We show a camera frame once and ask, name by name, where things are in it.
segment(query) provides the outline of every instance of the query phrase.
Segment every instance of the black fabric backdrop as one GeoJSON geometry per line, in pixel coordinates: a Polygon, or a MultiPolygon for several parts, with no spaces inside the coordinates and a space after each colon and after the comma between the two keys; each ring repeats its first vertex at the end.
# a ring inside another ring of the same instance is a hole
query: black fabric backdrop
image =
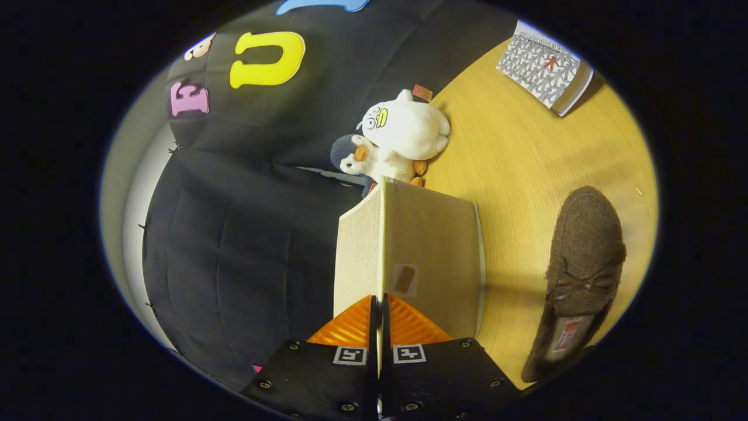
{"type": "Polygon", "coordinates": [[[437,94],[511,36],[515,18],[477,1],[370,2],[357,13],[269,4],[217,30],[207,54],[177,58],[165,86],[205,87],[210,111],[169,115],[180,149],[148,210],[143,270],[177,350],[241,390],[278,344],[332,317],[337,219],[358,188],[295,166],[333,170],[330,147],[374,103],[420,84],[437,94]],[[294,31],[303,62],[276,86],[233,89],[231,64],[276,62],[280,47],[234,53],[246,32],[294,31]]]}

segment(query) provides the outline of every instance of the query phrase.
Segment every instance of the blue foam shape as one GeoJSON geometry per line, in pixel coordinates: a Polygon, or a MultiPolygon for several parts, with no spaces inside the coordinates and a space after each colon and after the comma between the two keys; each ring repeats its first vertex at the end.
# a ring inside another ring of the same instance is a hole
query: blue foam shape
{"type": "Polygon", "coordinates": [[[343,6],[346,12],[358,12],[363,9],[369,0],[286,0],[275,11],[280,16],[292,9],[307,6],[343,6]]]}

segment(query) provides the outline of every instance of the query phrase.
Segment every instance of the orange gripper pad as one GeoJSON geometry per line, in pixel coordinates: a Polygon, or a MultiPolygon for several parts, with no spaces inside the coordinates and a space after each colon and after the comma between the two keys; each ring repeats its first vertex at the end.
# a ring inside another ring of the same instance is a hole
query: orange gripper pad
{"type": "Polygon", "coordinates": [[[361,298],[346,311],[330,320],[322,329],[307,340],[313,344],[369,346],[369,317],[371,316],[371,295],[361,298]]]}
{"type": "Polygon", "coordinates": [[[451,341],[433,321],[401,298],[387,294],[390,304],[390,347],[451,341]]]}

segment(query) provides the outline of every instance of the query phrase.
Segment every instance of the foam letter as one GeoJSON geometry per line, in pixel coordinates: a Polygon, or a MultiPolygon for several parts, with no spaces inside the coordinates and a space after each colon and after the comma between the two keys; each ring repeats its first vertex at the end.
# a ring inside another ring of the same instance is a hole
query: foam letter
{"type": "Polygon", "coordinates": [[[346,12],[358,12],[368,2],[369,0],[286,0],[275,14],[280,16],[289,10],[307,6],[343,6],[346,12]]]}
{"type": "Polygon", "coordinates": [[[192,92],[196,90],[196,86],[182,86],[181,82],[177,82],[171,86],[171,114],[174,117],[184,111],[200,110],[208,112],[208,90],[202,88],[200,92],[193,95],[192,92]]]}
{"type": "Polygon", "coordinates": [[[244,64],[234,61],[229,71],[231,88],[242,85],[280,85],[291,79],[301,66],[306,45],[304,38],[295,32],[270,32],[252,35],[246,33],[236,41],[235,53],[242,54],[255,46],[277,45],[283,49],[283,56],[274,64],[244,64]]]}

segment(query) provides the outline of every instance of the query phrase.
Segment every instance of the white wall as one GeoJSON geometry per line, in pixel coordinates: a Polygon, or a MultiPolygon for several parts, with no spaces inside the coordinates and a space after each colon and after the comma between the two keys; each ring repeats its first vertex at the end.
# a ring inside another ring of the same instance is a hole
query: white wall
{"type": "Polygon", "coordinates": [[[175,148],[174,135],[171,133],[169,123],[164,123],[156,138],[151,142],[148,151],[140,162],[138,171],[132,179],[122,227],[123,256],[125,270],[135,305],[144,309],[144,318],[147,325],[151,327],[153,335],[169,348],[174,346],[169,342],[163,330],[153,315],[153,311],[145,305],[150,303],[145,290],[145,278],[143,277],[143,229],[138,226],[145,225],[145,216],[148,213],[150,198],[156,190],[161,173],[169,161],[168,150],[175,148]]]}
{"type": "Polygon", "coordinates": [[[170,156],[162,147],[171,141],[171,132],[165,128],[167,75],[168,69],[164,69],[150,81],[114,135],[102,172],[99,227],[106,259],[122,298],[162,345],[174,349],[153,311],[145,305],[148,299],[142,270],[143,231],[138,227],[145,221],[153,188],[170,156]]]}

